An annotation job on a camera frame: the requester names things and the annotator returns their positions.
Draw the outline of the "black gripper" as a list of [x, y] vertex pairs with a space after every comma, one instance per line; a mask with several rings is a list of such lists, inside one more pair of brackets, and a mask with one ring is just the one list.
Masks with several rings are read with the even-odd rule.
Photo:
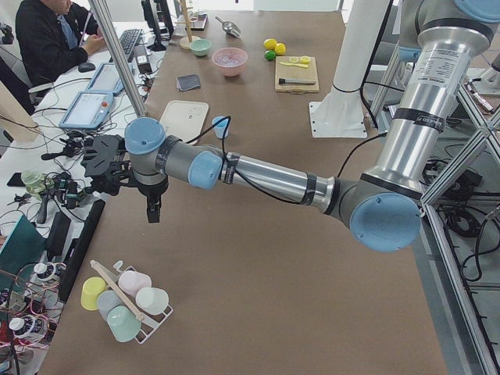
[[158, 223], [160, 221], [162, 195], [167, 191], [168, 187], [168, 176], [162, 176], [162, 180], [157, 184], [138, 184], [138, 190], [147, 199], [147, 217], [149, 223]]

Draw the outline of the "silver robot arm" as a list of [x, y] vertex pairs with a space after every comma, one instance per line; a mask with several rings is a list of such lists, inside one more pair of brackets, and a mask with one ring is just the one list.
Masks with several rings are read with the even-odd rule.
[[194, 146], [167, 135], [142, 117], [124, 132], [135, 177], [146, 184], [167, 177], [196, 188], [217, 181], [247, 184], [313, 205], [340, 220], [366, 247], [393, 252], [420, 232], [420, 174], [474, 57], [486, 51], [499, 25], [496, 1], [406, 1], [401, 43], [414, 48], [416, 66], [375, 165], [357, 181], [323, 179], [209, 146]]

